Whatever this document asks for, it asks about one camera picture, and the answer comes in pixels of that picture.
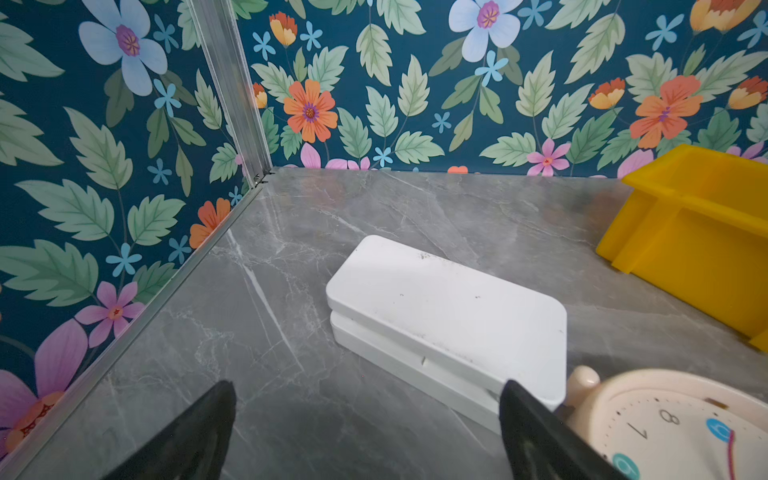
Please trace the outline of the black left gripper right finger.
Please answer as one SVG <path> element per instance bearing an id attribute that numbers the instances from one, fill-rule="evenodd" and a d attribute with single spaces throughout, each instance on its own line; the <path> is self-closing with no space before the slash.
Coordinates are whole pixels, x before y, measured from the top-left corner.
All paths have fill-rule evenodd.
<path id="1" fill-rule="evenodd" d="M 624 477 L 515 380 L 502 390 L 499 421 L 515 479 Z"/>

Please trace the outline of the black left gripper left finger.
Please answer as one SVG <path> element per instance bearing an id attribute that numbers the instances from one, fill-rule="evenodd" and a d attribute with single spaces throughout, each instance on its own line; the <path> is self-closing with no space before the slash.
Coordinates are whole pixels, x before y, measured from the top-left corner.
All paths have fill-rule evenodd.
<path id="1" fill-rule="evenodd" d="M 236 416 L 236 391 L 219 381 L 108 479 L 218 479 Z"/>

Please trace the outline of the yellow plastic storage bin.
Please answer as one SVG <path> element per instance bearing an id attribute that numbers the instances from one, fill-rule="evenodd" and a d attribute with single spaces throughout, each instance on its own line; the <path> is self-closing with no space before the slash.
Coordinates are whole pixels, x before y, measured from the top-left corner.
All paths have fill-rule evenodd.
<path id="1" fill-rule="evenodd" d="M 766 165 L 682 145 L 623 181 L 597 254 L 766 350 Z"/>

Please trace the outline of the cream alarm clock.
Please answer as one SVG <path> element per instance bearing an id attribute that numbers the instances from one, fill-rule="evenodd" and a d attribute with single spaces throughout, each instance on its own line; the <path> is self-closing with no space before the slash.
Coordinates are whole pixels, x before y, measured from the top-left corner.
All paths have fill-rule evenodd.
<path id="1" fill-rule="evenodd" d="M 568 426 L 628 479 L 764 479 L 767 405 L 690 373 L 641 369 L 567 381 Z"/>

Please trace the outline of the white rectangular plastic case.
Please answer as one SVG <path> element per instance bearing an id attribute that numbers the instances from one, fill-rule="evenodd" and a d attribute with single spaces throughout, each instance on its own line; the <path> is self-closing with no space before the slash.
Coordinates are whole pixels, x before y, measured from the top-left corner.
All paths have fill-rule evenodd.
<path id="1" fill-rule="evenodd" d="M 494 433 L 510 380 L 550 411 L 566 398 L 567 312 L 551 296 L 376 235 L 326 296 L 339 345 Z"/>

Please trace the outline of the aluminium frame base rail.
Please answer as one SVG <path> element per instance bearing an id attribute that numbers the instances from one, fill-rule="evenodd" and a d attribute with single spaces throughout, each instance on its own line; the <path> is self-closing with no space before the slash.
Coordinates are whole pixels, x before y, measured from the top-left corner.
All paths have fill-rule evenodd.
<path id="1" fill-rule="evenodd" d="M 219 239 L 228 231 L 232 224 L 257 197 L 267 183 L 267 175 L 259 178 L 251 187 L 244 199 L 234 208 L 233 212 L 208 237 L 202 247 L 177 271 L 170 281 L 149 302 L 132 327 L 120 340 L 115 340 L 106 348 L 95 363 L 74 382 L 71 390 L 53 409 L 50 421 L 40 427 L 39 433 L 33 433 L 29 440 L 24 440 L 19 449 L 12 452 L 1 464 L 2 479 L 17 479 L 28 465 L 39 455 L 55 433 L 66 423 L 71 415 L 93 391 L 101 379 L 108 374 L 112 366 L 120 359 L 125 351 L 134 343 L 136 338 L 147 328 L 154 317 L 163 309 L 176 291 L 206 258 Z"/>

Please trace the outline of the aluminium frame corner post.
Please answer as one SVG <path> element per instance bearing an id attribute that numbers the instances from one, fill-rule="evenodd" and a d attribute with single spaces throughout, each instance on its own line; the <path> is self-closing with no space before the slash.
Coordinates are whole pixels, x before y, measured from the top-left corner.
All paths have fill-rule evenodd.
<path id="1" fill-rule="evenodd" d="M 243 157 L 244 175 L 255 187 L 271 172 L 272 162 L 234 8 L 226 0 L 191 0 L 189 4 L 224 118 Z"/>

